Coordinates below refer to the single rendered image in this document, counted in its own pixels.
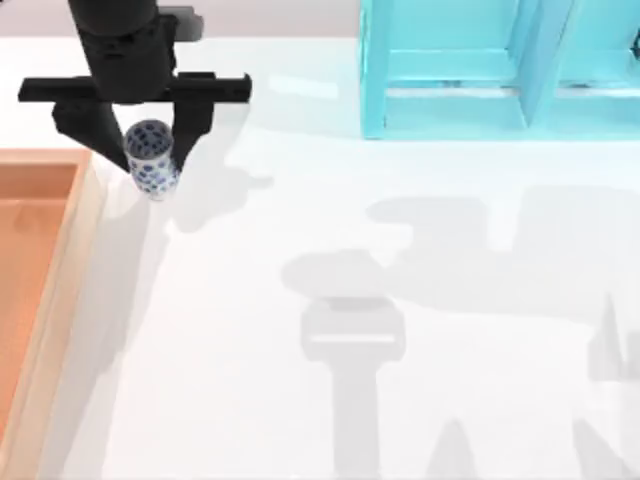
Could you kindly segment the blue and white patterned cup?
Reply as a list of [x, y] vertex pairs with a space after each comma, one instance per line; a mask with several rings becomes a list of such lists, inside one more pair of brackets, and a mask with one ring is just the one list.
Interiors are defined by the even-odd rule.
[[170, 127], [156, 119], [132, 125], [123, 148], [137, 188], [154, 201], [162, 201], [177, 186], [179, 172], [173, 160], [174, 139]]

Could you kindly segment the shallow salmon-coloured box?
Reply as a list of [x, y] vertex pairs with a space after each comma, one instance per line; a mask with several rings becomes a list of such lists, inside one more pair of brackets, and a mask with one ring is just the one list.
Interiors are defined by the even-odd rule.
[[105, 188], [84, 149], [0, 148], [0, 480], [35, 480]]

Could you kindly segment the light blue rack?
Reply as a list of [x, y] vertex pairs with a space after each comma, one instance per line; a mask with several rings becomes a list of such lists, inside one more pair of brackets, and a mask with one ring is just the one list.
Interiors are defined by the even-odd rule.
[[360, 0], [367, 139], [640, 141], [640, 0]]

